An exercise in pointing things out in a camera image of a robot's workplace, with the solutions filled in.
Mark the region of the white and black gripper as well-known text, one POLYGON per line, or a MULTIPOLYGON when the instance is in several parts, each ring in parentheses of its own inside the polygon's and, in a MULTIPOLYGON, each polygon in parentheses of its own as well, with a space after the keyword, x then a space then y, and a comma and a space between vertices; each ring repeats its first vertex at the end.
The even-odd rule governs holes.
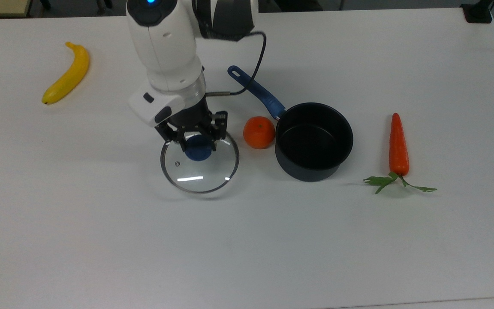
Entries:
POLYGON ((155 127, 167 143, 179 144, 184 153, 185 132, 206 133, 213 152, 217 151, 217 142, 227 136, 228 112, 211 112, 205 96, 187 98, 140 89, 130 96, 129 107, 141 121, 155 127))

